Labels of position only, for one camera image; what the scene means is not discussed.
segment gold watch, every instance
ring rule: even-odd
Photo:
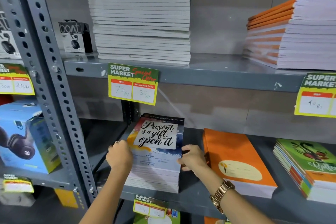
[[[222,185],[217,189],[216,193],[213,196],[210,196],[211,201],[216,206],[216,208],[221,212],[221,214],[224,214],[222,208],[221,208],[221,200],[224,197],[225,193],[229,189],[234,189],[235,186],[230,181],[224,181]]]

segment forearm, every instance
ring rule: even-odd
[[[223,179],[208,166],[201,167],[195,174],[203,182],[211,195],[215,194],[223,183]],[[274,224],[274,222],[233,189],[225,193],[220,206],[233,224]]]
[[[79,224],[106,224],[113,222],[128,174],[129,171],[121,167],[111,170],[104,187]]]

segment wall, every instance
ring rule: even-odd
[[[199,53],[240,54],[251,15],[286,0],[192,0],[191,50]],[[57,22],[92,21],[87,0],[47,0],[59,47]],[[122,120],[120,102],[107,96],[105,79],[69,77],[82,117]],[[141,112],[183,116],[186,126],[336,143],[335,119],[295,116],[296,94],[216,87],[160,84],[157,105]]]

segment yellow price tag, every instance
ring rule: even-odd
[[[34,193],[34,187],[30,180],[15,175],[3,175],[3,188],[5,192],[29,192]]]
[[[147,215],[154,218],[165,218],[167,213],[167,202],[135,195],[133,212]]]
[[[0,63],[0,94],[35,95],[33,84],[23,65]]]
[[[115,63],[108,64],[108,96],[155,105],[159,71]]]
[[[336,73],[308,73],[297,95],[294,114],[336,118]]]

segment headphones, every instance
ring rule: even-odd
[[[35,155],[34,140],[26,127],[26,134],[13,134],[10,138],[6,131],[0,127],[0,146],[8,148],[12,153],[22,159],[31,159]]]
[[[7,52],[8,54],[13,54],[15,52],[14,46],[9,42],[11,40],[8,33],[4,33],[3,36],[5,38],[8,38],[8,41],[4,40],[1,41],[2,48]]]
[[[76,40],[72,40],[71,41],[71,45],[72,45],[72,48],[74,48],[74,49],[78,49],[79,47],[80,47],[80,45],[79,45],[79,43],[78,43],[78,35],[75,35],[75,38],[76,38]]]

